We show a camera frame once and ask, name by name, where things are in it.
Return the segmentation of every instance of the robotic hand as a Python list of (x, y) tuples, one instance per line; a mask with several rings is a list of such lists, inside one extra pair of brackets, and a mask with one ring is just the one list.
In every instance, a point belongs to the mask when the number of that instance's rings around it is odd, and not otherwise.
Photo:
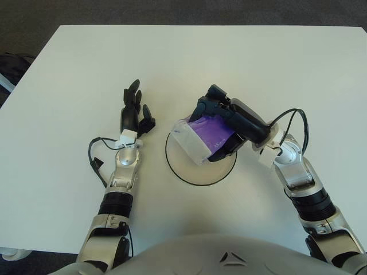
[[(54, 275), (85, 274), (367, 274), (367, 254), (331, 199), (301, 147), (276, 123), (270, 124), (237, 99), (229, 99), (212, 85), (198, 100), (189, 121), (202, 115), (220, 115), (235, 132), (209, 161), (236, 152), (244, 142), (260, 155), (260, 162), (275, 165), (286, 195), (299, 213), (309, 236), (312, 257), (268, 242), (220, 235), (197, 235), (152, 247), (130, 259), (128, 217), (132, 206), (136, 171), (142, 143), (137, 139), (155, 121), (147, 107), (138, 123), (141, 93), (138, 82), (124, 91), (121, 137), (115, 141), (116, 169), (106, 187), (98, 215), (93, 219), (77, 262)], [(299, 109), (291, 109), (304, 115)], [(100, 162), (91, 160), (95, 171)]]
[[(300, 109), (289, 111), (294, 114), (300, 112), (304, 118), (305, 134), (308, 134), (304, 112)], [(277, 125), (276, 121), (281, 116), (266, 124), (257, 113), (240, 100), (229, 99), (216, 85), (212, 85), (207, 94), (198, 100), (189, 121), (195, 121), (202, 115), (220, 115), (225, 124), (235, 131), (208, 160), (220, 160), (236, 152), (247, 140), (252, 142), (253, 150), (260, 154), (260, 163), (268, 167), (275, 165), (284, 191), (298, 211), (303, 228), (309, 233), (306, 244), (311, 256), (348, 271), (356, 272), (362, 267), (366, 269), (367, 255), (362, 245), (340, 209), (331, 202), (310, 162), (303, 156), (308, 136), (301, 147), (288, 134), (289, 127), (284, 132)], [(351, 270), (351, 265), (356, 265), (356, 269)]]

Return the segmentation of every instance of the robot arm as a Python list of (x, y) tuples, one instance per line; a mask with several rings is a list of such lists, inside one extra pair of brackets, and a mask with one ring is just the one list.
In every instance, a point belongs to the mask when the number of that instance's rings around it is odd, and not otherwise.
[(367, 269), (367, 254), (345, 221), (340, 209), (332, 203), (302, 147), (275, 123), (266, 124), (259, 115), (237, 99), (212, 85), (198, 100), (190, 121), (202, 115), (220, 115), (236, 132), (225, 146), (209, 158), (217, 161), (237, 151), (247, 140), (260, 154), (260, 163), (275, 165), (286, 195), (299, 213), (300, 222), (309, 234), (306, 244), (311, 256), (357, 274)]
[[(138, 139), (155, 126), (147, 105), (143, 106), (144, 118), (139, 122), (140, 100), (142, 97), (139, 80), (124, 90), (125, 107), (121, 111), (120, 139), (115, 141), (115, 171), (106, 184), (106, 191), (97, 216), (94, 217), (85, 241), (77, 256), (76, 263), (60, 269), (55, 274), (90, 274), (108, 272), (130, 259), (129, 216), (134, 198), (136, 173), (140, 164), (138, 149), (143, 146)], [(91, 141), (91, 144), (102, 138)], [(93, 170), (98, 174), (102, 161), (92, 160)]]

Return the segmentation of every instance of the purple package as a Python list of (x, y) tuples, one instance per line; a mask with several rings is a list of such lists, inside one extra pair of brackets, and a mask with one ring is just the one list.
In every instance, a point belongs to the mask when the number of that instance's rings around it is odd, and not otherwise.
[(212, 154), (218, 151), (234, 130), (225, 125), (221, 116), (202, 116), (196, 121), (188, 123), (192, 130), (210, 149)]

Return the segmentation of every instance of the silver joint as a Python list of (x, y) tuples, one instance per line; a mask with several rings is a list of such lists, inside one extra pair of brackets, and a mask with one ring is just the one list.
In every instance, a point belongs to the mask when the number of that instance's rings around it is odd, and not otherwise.
[(106, 192), (132, 192), (136, 180), (136, 172), (140, 164), (140, 154), (137, 146), (119, 150), (115, 156), (115, 171), (111, 175), (110, 184)]
[(275, 159), (275, 170), (283, 185), (293, 190), (310, 185), (313, 177), (303, 162), (302, 149), (291, 135), (287, 135), (282, 154)]

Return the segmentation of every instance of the black bag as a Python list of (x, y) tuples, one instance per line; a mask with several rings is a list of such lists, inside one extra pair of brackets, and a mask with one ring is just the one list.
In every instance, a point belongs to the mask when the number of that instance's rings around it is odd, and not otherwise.
[[(31, 62), (26, 58), (31, 60), (35, 59), (34, 56), (29, 54), (0, 54), (0, 73), (5, 76), (13, 85), (17, 85), (22, 76), (30, 67)], [(9, 94), (10, 92), (0, 85), (0, 108)]]

